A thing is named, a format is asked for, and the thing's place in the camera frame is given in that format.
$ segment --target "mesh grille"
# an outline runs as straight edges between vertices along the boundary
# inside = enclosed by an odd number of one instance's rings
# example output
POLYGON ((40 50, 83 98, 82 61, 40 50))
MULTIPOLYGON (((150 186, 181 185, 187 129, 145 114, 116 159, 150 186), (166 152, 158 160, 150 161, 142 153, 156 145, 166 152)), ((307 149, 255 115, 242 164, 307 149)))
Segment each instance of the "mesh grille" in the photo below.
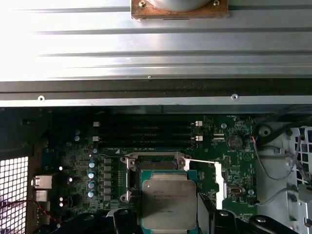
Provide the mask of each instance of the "mesh grille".
MULTIPOLYGON (((0 161, 0 207, 27 199, 28 157, 0 161)), ((24 234, 26 203, 0 209, 0 234, 24 234)))
MULTIPOLYGON (((293 132, 297 133, 297 136, 291 138, 292 143, 294 144, 293 151, 295 151, 299 147, 299 154, 297 159, 302 163, 302 166, 306 172, 312 173, 312 128, 305 127, 292 130, 293 132), (304 135, 304 138, 301 140, 301 144, 298 145, 300 135, 304 135)), ((296 170, 296 173, 297 185, 308 185, 308 183, 305 182, 298 170, 296 170)))

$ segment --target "green circuit board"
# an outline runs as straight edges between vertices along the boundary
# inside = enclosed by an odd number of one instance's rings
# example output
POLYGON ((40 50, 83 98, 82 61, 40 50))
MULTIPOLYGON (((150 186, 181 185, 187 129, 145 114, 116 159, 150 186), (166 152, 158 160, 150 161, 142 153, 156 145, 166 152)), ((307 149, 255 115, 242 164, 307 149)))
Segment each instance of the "green circuit board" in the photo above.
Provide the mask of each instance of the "green circuit board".
MULTIPOLYGON (((256 199, 256 175, 255 175, 255 154, 250 135, 253 131, 253 118, 249 116, 231 115, 153 115, 153 116, 96 116, 85 117, 79 120, 55 119, 55 131, 52 144, 45 150, 43 167, 53 167, 51 158, 57 159, 60 165, 65 166, 66 176, 75 178, 75 181, 68 183, 68 186, 60 188, 59 194, 71 196, 78 194, 81 202, 70 208, 75 214, 85 212, 96 212, 98 210, 110 210, 130 205, 120 198, 126 193, 126 164, 120 158, 132 152, 182 152, 193 159, 210 160, 220 162, 222 165, 222 176, 227 184, 226 198, 223 200, 223 209, 234 212, 239 218, 246 221, 257 213, 257 208, 252 204, 256 199), (157 136, 164 137, 167 132, 145 134, 151 137, 148 141, 142 138, 136 141, 129 140, 129 136, 138 137, 138 134, 129 135, 131 122, 140 123, 139 126, 146 126, 153 132, 152 125, 168 128, 170 134, 179 130, 179 124, 188 123, 189 134, 192 137, 202 136, 202 140, 194 140, 192 144, 185 144, 189 138, 184 134, 179 135, 179 141, 173 139, 173 135, 167 140, 159 141, 157 136), (189 127, 200 121, 200 126, 189 127), (101 139, 97 124, 106 123, 101 139), (128 147, 131 144, 142 144, 142 147, 128 147), (90 161, 95 162, 95 167, 90 169, 90 161), (95 177, 90 179, 88 174, 93 172, 95 177), (110 184, 105 185, 105 178, 110 174, 110 184), (88 184, 94 181, 96 186, 92 189, 94 197, 90 198, 88 193, 91 189, 88 184)), ((170 161, 166 157, 145 157, 139 161, 170 161)), ((208 195, 213 202, 216 202, 218 184, 215 182, 215 167, 213 164, 203 162, 191 162, 192 170, 197 170, 197 190, 208 195)))

